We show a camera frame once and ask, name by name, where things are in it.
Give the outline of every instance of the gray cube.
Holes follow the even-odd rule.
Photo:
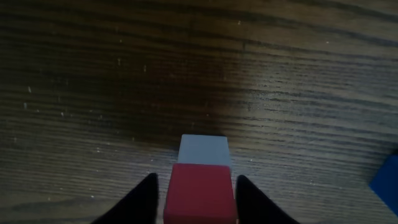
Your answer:
[[[225,136],[183,134],[177,162],[221,165],[231,168],[228,140]]]

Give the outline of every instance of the wood grain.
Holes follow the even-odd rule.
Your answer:
[[[397,223],[393,0],[0,2],[0,223],[89,223],[180,136],[224,134],[301,223]]]

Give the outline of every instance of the wooden table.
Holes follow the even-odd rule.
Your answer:
[[[224,134],[301,223],[397,223],[395,0],[0,1],[0,223],[89,223]]]

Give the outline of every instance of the dark wood tabletop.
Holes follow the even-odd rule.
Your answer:
[[[395,0],[0,1],[0,223],[89,223],[182,134],[300,223],[397,223]]]

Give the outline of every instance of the red block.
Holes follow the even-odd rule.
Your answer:
[[[175,164],[164,224],[236,224],[228,166]]]

